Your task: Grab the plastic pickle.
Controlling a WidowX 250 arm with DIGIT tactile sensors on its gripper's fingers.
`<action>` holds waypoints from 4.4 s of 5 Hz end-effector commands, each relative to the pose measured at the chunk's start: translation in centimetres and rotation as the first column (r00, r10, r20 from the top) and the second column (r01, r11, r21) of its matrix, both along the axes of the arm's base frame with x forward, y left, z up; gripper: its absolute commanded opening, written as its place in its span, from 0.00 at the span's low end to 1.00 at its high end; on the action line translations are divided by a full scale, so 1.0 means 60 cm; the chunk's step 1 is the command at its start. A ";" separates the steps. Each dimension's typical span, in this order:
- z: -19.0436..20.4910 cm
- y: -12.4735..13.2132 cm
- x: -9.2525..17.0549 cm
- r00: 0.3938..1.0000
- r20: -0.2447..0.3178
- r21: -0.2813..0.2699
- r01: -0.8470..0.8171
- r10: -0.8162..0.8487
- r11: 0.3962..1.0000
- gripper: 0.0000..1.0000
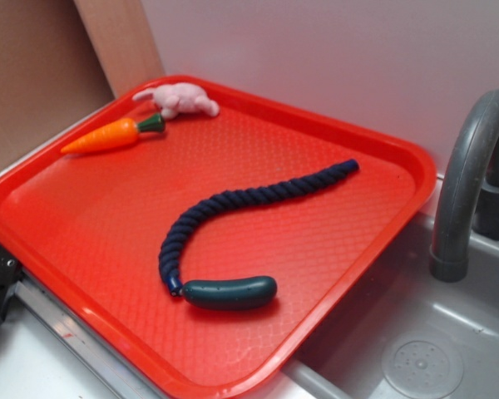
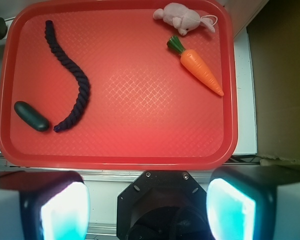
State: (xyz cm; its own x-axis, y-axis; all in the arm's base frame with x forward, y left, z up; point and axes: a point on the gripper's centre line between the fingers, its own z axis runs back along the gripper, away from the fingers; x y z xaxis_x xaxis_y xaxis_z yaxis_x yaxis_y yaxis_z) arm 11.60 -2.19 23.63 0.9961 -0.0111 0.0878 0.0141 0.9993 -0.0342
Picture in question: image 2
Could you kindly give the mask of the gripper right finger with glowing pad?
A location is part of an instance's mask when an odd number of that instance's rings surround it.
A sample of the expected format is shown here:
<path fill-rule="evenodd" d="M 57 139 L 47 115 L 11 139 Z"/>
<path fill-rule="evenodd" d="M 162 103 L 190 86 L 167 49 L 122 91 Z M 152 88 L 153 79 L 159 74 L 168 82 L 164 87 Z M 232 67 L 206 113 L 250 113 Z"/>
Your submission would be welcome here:
<path fill-rule="evenodd" d="M 207 188 L 216 240 L 300 240 L 300 166 L 221 166 Z"/>

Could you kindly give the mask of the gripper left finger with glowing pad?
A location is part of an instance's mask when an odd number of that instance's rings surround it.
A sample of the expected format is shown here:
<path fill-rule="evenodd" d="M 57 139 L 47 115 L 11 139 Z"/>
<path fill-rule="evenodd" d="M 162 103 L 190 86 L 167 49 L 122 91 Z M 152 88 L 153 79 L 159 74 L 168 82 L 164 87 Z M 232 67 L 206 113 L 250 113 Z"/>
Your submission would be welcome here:
<path fill-rule="evenodd" d="M 0 240 L 84 240 L 90 195 L 76 171 L 0 171 Z"/>

